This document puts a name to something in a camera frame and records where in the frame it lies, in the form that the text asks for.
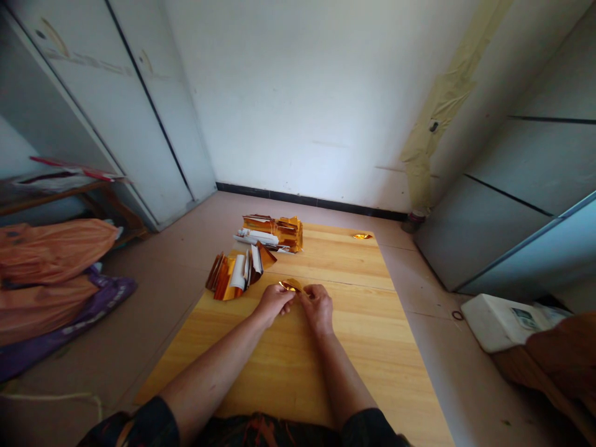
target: floor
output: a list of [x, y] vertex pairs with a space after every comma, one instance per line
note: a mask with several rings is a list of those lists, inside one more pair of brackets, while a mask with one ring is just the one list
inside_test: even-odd
[[[252, 213], [374, 232], [457, 446], [584, 444], [542, 395], [501, 378], [468, 325], [451, 316], [469, 297], [443, 290], [398, 222], [226, 192], [159, 235], [109, 254], [104, 272], [135, 278], [136, 293], [9, 391], [93, 392], [104, 415], [134, 410], [135, 394], [201, 296], [216, 254], [230, 249], [242, 215]], [[17, 446], [75, 445], [97, 422], [89, 400], [0, 402], [3, 429]]]

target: purple bag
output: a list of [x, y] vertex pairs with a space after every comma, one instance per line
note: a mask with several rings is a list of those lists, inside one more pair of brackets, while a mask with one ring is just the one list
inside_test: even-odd
[[0, 348], [0, 383], [31, 368], [70, 340], [91, 328], [121, 302], [132, 295], [137, 283], [131, 278], [111, 278], [101, 275], [95, 267], [85, 273], [100, 290], [95, 293], [81, 313], [68, 325], [29, 340]]

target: wooden table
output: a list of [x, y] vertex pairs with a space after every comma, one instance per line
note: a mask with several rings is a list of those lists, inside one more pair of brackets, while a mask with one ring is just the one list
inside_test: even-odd
[[[333, 326], [350, 360], [397, 432], [414, 445], [453, 440], [376, 239], [357, 230], [304, 224], [304, 251], [278, 262], [228, 302], [205, 291], [135, 399], [142, 404], [256, 307], [265, 287], [286, 278], [323, 284]], [[298, 303], [263, 335], [217, 415], [262, 411], [333, 426], [317, 353]]]

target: beige tape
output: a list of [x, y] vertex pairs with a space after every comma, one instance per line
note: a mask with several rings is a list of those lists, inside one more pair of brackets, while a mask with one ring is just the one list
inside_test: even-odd
[[[447, 73], [437, 76], [410, 132], [399, 160], [406, 165], [413, 209], [431, 206], [430, 157], [474, 88], [472, 74], [512, 3], [513, 0], [481, 0]], [[434, 132], [428, 129], [431, 120], [440, 122]]]

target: black baseboard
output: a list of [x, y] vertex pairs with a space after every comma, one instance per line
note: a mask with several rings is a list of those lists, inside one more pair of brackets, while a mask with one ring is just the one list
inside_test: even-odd
[[327, 201], [323, 199], [317, 199], [316, 197], [298, 196], [296, 194], [287, 194], [285, 192], [269, 191], [267, 189], [258, 189], [248, 186], [238, 186], [229, 183], [216, 182], [216, 185], [218, 191], [233, 192], [234, 194], [243, 194], [244, 196], [261, 197], [263, 199], [279, 200], [282, 202], [309, 205], [318, 208], [331, 209], [335, 211], [344, 211], [352, 214], [380, 217], [381, 219], [402, 221], [406, 220], [408, 217], [406, 213], [400, 213], [397, 211], [381, 210], [377, 208], [369, 208], [359, 205]]

